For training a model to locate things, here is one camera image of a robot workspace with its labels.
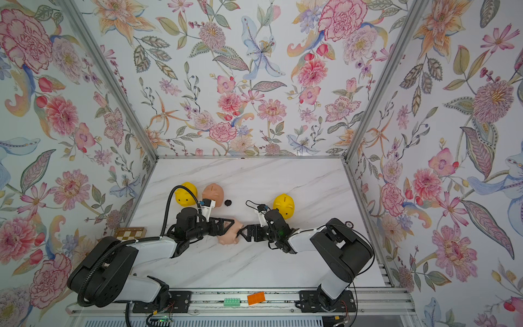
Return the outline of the pink piggy bank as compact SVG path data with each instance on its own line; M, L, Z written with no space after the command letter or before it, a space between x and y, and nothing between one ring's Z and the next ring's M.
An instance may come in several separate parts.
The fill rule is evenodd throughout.
M216 183L211 183L202 192L202 199L204 202L209 203L214 201L215 208L219 208L223 205L225 200L224 190L220 185Z
M236 245L239 243L238 232L244 227L244 225L237 219L234 222L225 222L225 229L227 229L224 235L218 236L217 240L221 245Z

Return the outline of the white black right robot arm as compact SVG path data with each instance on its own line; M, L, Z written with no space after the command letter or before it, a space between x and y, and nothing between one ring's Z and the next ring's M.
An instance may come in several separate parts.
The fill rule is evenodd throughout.
M258 213L258 224L242 227L237 235L247 242L267 242L270 249L288 254L317 252L329 267L317 289L317 302L332 306L358 275L374 263L371 244L337 218L308 230L291 228L277 209Z

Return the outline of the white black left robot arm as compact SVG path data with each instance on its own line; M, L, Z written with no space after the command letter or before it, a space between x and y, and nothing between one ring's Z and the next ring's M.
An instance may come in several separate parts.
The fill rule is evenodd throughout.
M141 302L157 309L171 303L169 285L152 275L139 276L135 268L155 260L177 258L205 236L225 235L233 219L207 218L196 208L184 208L176 223L158 237L120 241L105 237L74 269L67 287L82 307L105 307L113 302Z

